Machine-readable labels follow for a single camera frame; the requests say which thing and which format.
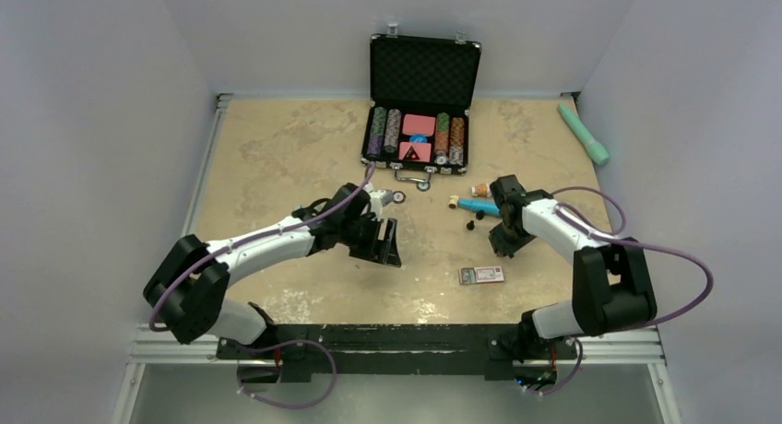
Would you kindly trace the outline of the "red white staple box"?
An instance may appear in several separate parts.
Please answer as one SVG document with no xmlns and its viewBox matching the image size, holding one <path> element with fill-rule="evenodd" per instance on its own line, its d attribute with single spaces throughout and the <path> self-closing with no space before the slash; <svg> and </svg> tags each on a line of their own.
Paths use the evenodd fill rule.
<svg viewBox="0 0 782 424">
<path fill-rule="evenodd" d="M 463 286 L 491 284 L 505 282 L 505 277 L 500 266 L 466 267 L 459 270 L 458 281 Z"/>
</svg>

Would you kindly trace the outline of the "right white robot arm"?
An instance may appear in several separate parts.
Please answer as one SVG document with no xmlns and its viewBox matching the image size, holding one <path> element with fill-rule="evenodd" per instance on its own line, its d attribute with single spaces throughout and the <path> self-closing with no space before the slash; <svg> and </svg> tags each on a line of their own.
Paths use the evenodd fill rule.
<svg viewBox="0 0 782 424">
<path fill-rule="evenodd" d="M 599 336 L 645 324 L 658 313 L 644 251 L 632 239 L 608 236 L 567 215 L 552 194 L 525 189 L 514 175 L 490 185 L 500 223 L 489 234 L 493 251 L 513 257 L 534 240 L 546 242 L 572 267 L 572 297 L 523 313 L 520 349 L 538 357 L 566 336 Z"/>
</svg>

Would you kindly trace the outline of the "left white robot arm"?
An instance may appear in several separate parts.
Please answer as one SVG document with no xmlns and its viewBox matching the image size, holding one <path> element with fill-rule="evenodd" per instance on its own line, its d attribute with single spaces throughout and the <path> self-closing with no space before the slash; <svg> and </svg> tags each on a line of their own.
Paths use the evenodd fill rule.
<svg viewBox="0 0 782 424">
<path fill-rule="evenodd" d="M 228 289 L 255 273 L 341 244 L 350 257 L 399 267 L 397 222 L 383 209 L 401 204 L 400 191 L 342 185 L 330 198 L 296 208 L 269 227 L 219 241 L 180 238 L 143 289 L 151 322 L 181 344 L 204 335 L 239 344 L 251 358 L 269 355 L 277 341 L 274 320 L 257 304 L 230 300 Z"/>
</svg>

